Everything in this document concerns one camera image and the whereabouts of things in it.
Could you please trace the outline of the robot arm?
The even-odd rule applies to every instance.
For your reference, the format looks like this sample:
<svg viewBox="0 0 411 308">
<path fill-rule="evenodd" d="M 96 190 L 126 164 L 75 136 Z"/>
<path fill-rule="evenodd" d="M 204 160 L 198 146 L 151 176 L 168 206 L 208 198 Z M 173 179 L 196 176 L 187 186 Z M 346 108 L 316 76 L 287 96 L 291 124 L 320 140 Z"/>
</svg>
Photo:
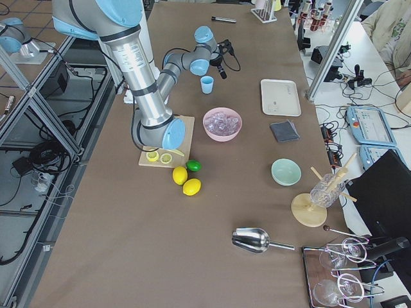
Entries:
<svg viewBox="0 0 411 308">
<path fill-rule="evenodd" d="M 33 40 L 23 22 L 16 17 L 1 21 L 1 47 L 21 60 L 32 60 L 40 54 L 40 46 Z"/>
<path fill-rule="evenodd" d="M 53 1 L 52 9 L 57 31 L 80 39 L 100 40 L 112 51 L 139 107 L 133 116 L 133 140 L 142 146 L 179 148 L 186 127 L 167 107 L 166 98 L 183 70 L 197 76 L 207 73 L 218 50 L 211 29 L 197 28 L 194 50 L 168 56 L 163 70 L 155 77 L 140 41 L 141 21 L 145 19 L 141 1 Z"/>
</svg>

